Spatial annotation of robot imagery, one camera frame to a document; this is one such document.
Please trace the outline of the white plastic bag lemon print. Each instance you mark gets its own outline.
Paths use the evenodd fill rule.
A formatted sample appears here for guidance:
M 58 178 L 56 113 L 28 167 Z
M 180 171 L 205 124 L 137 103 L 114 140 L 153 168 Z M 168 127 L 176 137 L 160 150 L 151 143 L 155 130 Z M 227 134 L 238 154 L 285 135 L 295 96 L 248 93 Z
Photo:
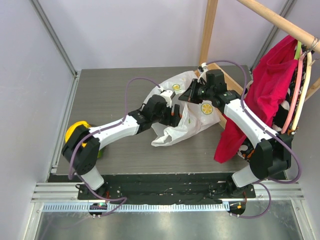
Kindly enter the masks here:
M 177 127 L 154 123 L 151 126 L 156 134 L 155 140 L 151 142 L 153 147 L 172 146 L 220 122 L 218 111 L 210 101 L 194 104 L 178 100 L 178 97 L 187 90 L 192 80 L 196 78 L 193 71 L 185 71 L 159 84 L 164 90 L 175 92 L 172 103 L 179 105 L 181 120 Z

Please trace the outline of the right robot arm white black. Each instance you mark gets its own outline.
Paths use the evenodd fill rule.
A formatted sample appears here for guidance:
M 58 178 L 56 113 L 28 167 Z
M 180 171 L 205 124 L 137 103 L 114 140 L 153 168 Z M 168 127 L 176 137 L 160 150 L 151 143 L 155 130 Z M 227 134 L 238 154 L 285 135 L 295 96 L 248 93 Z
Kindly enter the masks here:
M 243 193 L 244 187 L 291 167 L 292 137 L 278 134 L 267 126 L 241 102 L 241 96 L 235 90 L 228 90 L 221 70 L 208 70 L 205 76 L 200 80 L 194 78 L 178 99 L 193 104 L 210 101 L 240 128 L 252 144 L 249 164 L 226 180 L 226 193 L 236 198 Z

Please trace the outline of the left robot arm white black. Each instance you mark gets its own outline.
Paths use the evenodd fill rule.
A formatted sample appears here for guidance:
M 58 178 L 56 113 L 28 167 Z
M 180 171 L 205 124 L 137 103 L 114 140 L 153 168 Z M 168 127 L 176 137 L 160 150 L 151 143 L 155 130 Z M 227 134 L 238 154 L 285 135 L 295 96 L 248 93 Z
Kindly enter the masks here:
M 120 120 L 94 127 L 85 121 L 75 123 L 65 134 L 61 154 L 71 170 L 87 184 L 89 194 L 100 200 L 108 191 L 96 167 L 100 152 L 113 142 L 149 130 L 155 123 L 177 127 L 181 119 L 179 104 L 173 104 L 171 98 L 154 94 L 140 108 Z

